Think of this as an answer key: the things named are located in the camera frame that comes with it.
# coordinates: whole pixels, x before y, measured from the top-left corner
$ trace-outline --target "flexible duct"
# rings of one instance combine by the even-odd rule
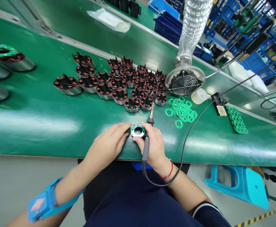
[[[213,0],[185,0],[183,28],[176,67],[191,65],[192,55],[206,26]]]

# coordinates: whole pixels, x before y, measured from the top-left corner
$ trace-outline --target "blue stool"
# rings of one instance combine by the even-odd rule
[[[212,165],[211,177],[205,178],[207,186],[266,210],[269,208],[264,181],[258,173],[244,166],[223,167],[230,171],[231,187],[217,181],[217,165]]]

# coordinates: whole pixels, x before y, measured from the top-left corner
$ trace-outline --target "blue wrist strap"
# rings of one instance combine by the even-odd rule
[[[42,193],[36,196],[28,205],[28,219],[33,223],[64,211],[74,205],[83,189],[74,199],[67,201],[60,206],[56,204],[55,186],[62,178],[56,179]]]

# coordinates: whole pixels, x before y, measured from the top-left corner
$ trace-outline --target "soldering iron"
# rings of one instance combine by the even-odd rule
[[[153,102],[153,104],[151,105],[151,109],[150,109],[150,116],[146,121],[146,123],[149,123],[151,126],[154,125],[154,107],[155,107],[155,103]],[[143,156],[142,156],[142,173],[143,173],[144,177],[147,176],[146,162],[147,162],[147,158],[148,158],[148,152],[149,152],[149,136],[148,136],[148,131],[146,131],[145,141],[144,141],[144,150],[143,150]]]

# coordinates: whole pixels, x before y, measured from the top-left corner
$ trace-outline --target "black wire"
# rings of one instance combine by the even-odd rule
[[[180,173],[181,168],[182,168],[182,165],[183,165],[184,149],[185,149],[185,144],[186,144],[186,141],[187,141],[187,139],[188,139],[188,136],[190,135],[192,129],[194,128],[195,124],[198,122],[198,120],[199,120],[199,118],[202,116],[202,114],[207,110],[207,108],[208,108],[212,103],[214,103],[215,100],[217,100],[217,99],[220,98],[221,96],[225,95],[227,92],[231,91],[232,89],[236,88],[237,86],[241,85],[242,83],[246,82],[247,80],[251,79],[251,78],[254,77],[254,76],[256,76],[256,73],[255,73],[254,75],[252,75],[251,77],[247,78],[246,80],[244,80],[244,81],[238,83],[237,85],[233,86],[232,88],[228,89],[228,90],[225,91],[224,93],[220,94],[220,95],[219,95],[217,98],[215,98],[215,99],[214,99],[214,100],[213,100],[213,101],[202,111],[202,113],[198,116],[198,118],[195,120],[194,124],[193,124],[192,127],[190,128],[190,130],[189,130],[189,132],[188,132],[188,134],[187,134],[187,136],[186,136],[186,138],[185,138],[185,140],[184,140],[183,149],[182,149],[182,156],[181,156],[181,164],[180,164],[179,170],[177,171],[177,173],[175,174],[175,176],[171,179],[171,181],[168,182],[168,183],[166,183],[166,184],[157,184],[157,183],[152,182],[152,181],[148,178],[147,174],[145,174],[145,177],[148,179],[148,181],[149,181],[150,183],[152,183],[152,184],[155,185],[155,186],[165,187],[165,186],[170,185],[170,184],[175,180],[175,178],[176,178],[176,177],[178,176],[178,174]]]
[[[273,61],[272,63],[270,63],[269,65],[267,65],[265,68],[263,68],[263,69],[261,69],[260,71],[256,72],[256,73],[253,74],[252,76],[248,77],[246,80],[243,80],[242,82],[240,82],[240,83],[236,84],[235,86],[229,88],[229,89],[228,89],[227,91],[225,91],[224,93],[220,94],[217,98],[215,98],[215,99],[214,99],[214,100],[213,100],[213,101],[202,111],[202,113],[197,117],[197,119],[195,120],[194,124],[193,124],[192,127],[190,128],[190,130],[189,130],[189,132],[188,132],[188,134],[187,134],[187,136],[186,136],[186,138],[185,138],[185,140],[184,140],[183,149],[182,149],[182,156],[181,156],[181,164],[180,164],[179,170],[177,171],[177,173],[176,173],[175,176],[171,179],[170,182],[168,182],[168,183],[166,183],[166,184],[157,184],[157,183],[154,183],[154,182],[152,182],[152,181],[148,178],[147,172],[146,172],[146,170],[145,170],[144,175],[145,175],[145,177],[148,179],[148,181],[149,181],[150,183],[152,183],[153,185],[159,186],[159,187],[165,187],[165,186],[170,185],[170,184],[175,180],[175,178],[178,176],[179,172],[181,171],[181,168],[182,168],[182,165],[183,165],[184,149],[185,149],[185,144],[186,144],[186,141],[187,141],[187,139],[188,139],[188,136],[190,135],[192,129],[193,129],[194,126],[195,126],[195,124],[198,122],[199,118],[200,118],[200,117],[202,116],[202,114],[207,110],[207,108],[208,108],[212,103],[214,103],[215,100],[217,100],[217,99],[220,98],[221,96],[225,95],[227,92],[231,91],[232,89],[236,88],[237,86],[240,86],[242,83],[248,81],[249,79],[251,79],[252,77],[256,76],[257,74],[260,74],[261,72],[263,72],[264,70],[266,70],[267,68],[269,68],[271,65],[273,65],[275,62],[276,62],[276,60]]]
[[[265,101],[263,101],[262,103],[261,103],[261,108],[262,109],[266,109],[266,110],[269,110],[269,109],[273,109],[273,108],[275,108],[276,107],[276,105],[274,106],[274,107],[272,107],[272,108],[263,108],[263,104],[265,103],[265,102],[267,102],[268,100],[270,100],[270,99],[274,99],[274,98],[276,98],[276,96],[275,97],[272,97],[272,98],[269,98],[269,99],[266,99]]]

